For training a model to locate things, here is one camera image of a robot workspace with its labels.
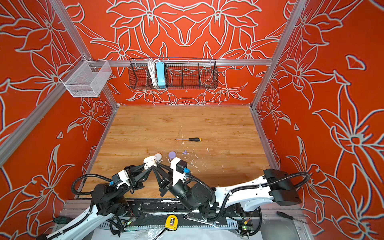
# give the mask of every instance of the purple object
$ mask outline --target purple object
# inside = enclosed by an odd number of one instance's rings
[[[174,151],[169,152],[168,157],[170,158],[170,160],[172,160],[176,157],[176,153]]]

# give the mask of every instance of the red wall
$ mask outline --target red wall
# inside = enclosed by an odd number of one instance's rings
[[[45,0],[1,1],[0,42],[1,144],[80,55]],[[111,113],[103,93],[64,93],[0,168],[0,239],[35,239],[53,226]]]
[[[63,0],[96,60],[271,58],[292,2]],[[219,68],[215,91],[150,91],[130,88],[127,69],[119,67],[108,86],[123,105],[250,104],[265,70],[266,66]]]
[[[384,6],[310,0],[257,107],[316,239],[384,235]]]

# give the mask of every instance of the wooden table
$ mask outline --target wooden table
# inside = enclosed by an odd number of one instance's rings
[[[175,141],[200,137],[201,142]],[[112,123],[91,173],[111,178],[126,166],[141,165],[144,158],[168,152],[188,162],[192,174],[211,187],[250,181],[269,168],[247,106],[122,106]],[[89,178],[83,192],[104,181]],[[129,198],[156,198],[159,186],[153,173],[145,187]],[[164,197],[173,197],[169,192]]]

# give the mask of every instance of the screwdriver handle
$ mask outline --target screwdriver handle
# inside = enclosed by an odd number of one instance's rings
[[[191,142],[200,142],[200,141],[201,141],[201,138],[199,138],[199,137],[189,138],[188,141],[191,141]]]
[[[289,216],[288,214],[285,214],[285,213],[279,212],[279,211],[277,211],[276,213],[277,213],[277,215],[279,215],[279,216],[281,216],[283,218],[288,218],[288,219],[293,220],[293,216]]]

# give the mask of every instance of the coiled white cord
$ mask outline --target coiled white cord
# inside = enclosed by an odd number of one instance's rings
[[[159,59],[148,60],[148,71],[149,71],[149,74],[151,76],[153,86],[157,86],[157,79],[156,79],[156,75],[155,75],[155,71],[156,71],[155,61],[161,62]]]

